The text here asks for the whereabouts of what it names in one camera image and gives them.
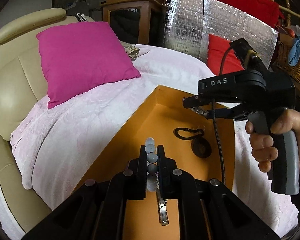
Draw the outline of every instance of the wicker basket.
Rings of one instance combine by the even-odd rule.
[[[291,46],[285,44],[282,41],[278,42],[279,51],[277,58],[277,65],[280,69],[288,73],[293,79],[295,79],[300,84],[300,59],[297,65],[289,66],[288,64],[288,54],[291,50]]]

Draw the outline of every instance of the human hand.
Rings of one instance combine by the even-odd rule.
[[[282,134],[290,130],[294,130],[297,139],[300,172],[300,113],[292,109],[285,110],[270,128],[273,134]],[[252,122],[246,123],[246,132],[250,134],[252,156],[259,162],[259,169],[262,172],[270,171],[270,161],[278,157],[277,148],[272,147],[272,137],[255,133]]]

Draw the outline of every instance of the cardboard box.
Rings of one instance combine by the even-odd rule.
[[[207,120],[182,106],[182,99],[189,96],[192,95],[159,85],[109,142],[82,177],[77,188],[86,179],[92,178],[102,182],[110,180],[116,173],[123,171],[129,160],[138,158],[140,146],[144,145],[148,137],[154,138],[156,146],[163,145],[166,156],[173,158],[178,168],[191,173],[194,178],[205,181],[212,178],[221,180],[220,159],[212,120]],[[231,189],[235,160],[234,123],[233,120],[218,119],[217,126],[225,162],[226,185]],[[194,155],[191,141],[180,140],[173,134],[173,130],[178,127],[203,128],[204,138],[212,147],[211,156],[202,159]],[[147,192],[146,199],[143,201],[128,200],[123,239],[180,239],[178,201],[168,200],[167,209],[170,223],[161,226],[155,192]]]

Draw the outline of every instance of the silver foil sheet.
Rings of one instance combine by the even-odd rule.
[[[162,46],[207,61],[209,33],[245,38],[268,67],[278,32],[255,17],[216,0],[165,0]]]

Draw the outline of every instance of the beige leather couch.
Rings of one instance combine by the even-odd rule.
[[[0,29],[0,185],[19,225],[28,232],[51,209],[21,184],[10,135],[34,104],[47,94],[36,35],[55,25],[77,22],[66,11],[53,8],[20,17]]]

